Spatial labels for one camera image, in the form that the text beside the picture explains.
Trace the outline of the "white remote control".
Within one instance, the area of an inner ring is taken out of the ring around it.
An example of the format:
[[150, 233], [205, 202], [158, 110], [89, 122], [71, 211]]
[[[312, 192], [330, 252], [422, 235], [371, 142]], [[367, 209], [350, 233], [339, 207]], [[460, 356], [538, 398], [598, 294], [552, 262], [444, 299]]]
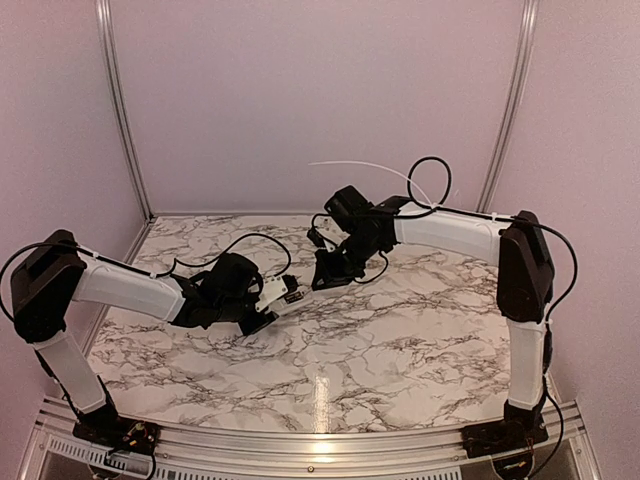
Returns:
[[270, 311], [279, 317], [290, 316], [309, 307], [315, 300], [315, 292], [310, 289], [297, 290], [285, 294], [270, 305]]

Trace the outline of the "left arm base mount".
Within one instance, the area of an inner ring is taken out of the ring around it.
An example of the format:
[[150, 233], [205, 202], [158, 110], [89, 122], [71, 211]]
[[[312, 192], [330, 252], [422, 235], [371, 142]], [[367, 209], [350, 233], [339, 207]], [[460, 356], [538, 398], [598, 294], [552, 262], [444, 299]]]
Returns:
[[73, 428], [76, 438], [109, 447], [115, 452], [142, 455], [155, 452], [159, 433], [158, 424], [121, 416], [110, 404], [90, 413], [80, 413]]

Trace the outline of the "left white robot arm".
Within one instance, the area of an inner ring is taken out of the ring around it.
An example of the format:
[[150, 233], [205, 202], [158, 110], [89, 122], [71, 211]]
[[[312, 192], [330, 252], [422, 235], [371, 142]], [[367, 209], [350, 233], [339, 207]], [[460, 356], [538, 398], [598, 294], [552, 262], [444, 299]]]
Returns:
[[90, 367], [65, 322], [72, 302], [116, 307], [181, 328], [236, 323], [248, 336], [273, 322], [271, 306], [295, 289], [280, 274], [264, 278], [248, 258], [224, 252], [213, 267], [190, 278], [122, 264], [79, 245], [57, 230], [18, 250], [17, 267], [5, 263], [11, 303], [1, 307], [16, 333], [32, 345], [80, 419], [106, 445], [125, 438], [126, 423]]

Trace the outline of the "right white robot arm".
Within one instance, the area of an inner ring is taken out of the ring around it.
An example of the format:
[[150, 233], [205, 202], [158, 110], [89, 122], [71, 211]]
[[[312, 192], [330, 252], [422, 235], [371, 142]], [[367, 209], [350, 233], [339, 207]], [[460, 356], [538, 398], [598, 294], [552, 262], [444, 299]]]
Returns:
[[363, 278], [372, 256], [398, 244], [446, 250], [497, 267], [496, 303], [509, 330], [511, 381], [495, 438], [506, 448], [519, 446], [533, 433], [545, 402], [549, 341], [544, 323], [555, 275], [536, 215], [523, 211], [511, 219], [436, 208], [418, 211], [403, 196], [373, 204], [352, 185], [338, 190], [324, 209], [347, 237], [328, 250], [321, 235], [309, 230], [317, 247], [315, 291]]

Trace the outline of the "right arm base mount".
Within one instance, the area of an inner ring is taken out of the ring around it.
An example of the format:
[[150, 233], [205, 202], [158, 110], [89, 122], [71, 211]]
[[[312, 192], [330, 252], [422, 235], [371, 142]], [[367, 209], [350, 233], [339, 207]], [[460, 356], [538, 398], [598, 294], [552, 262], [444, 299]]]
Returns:
[[549, 438], [543, 425], [544, 398], [531, 410], [504, 403], [503, 418], [462, 428], [463, 448], [469, 458], [530, 448]]

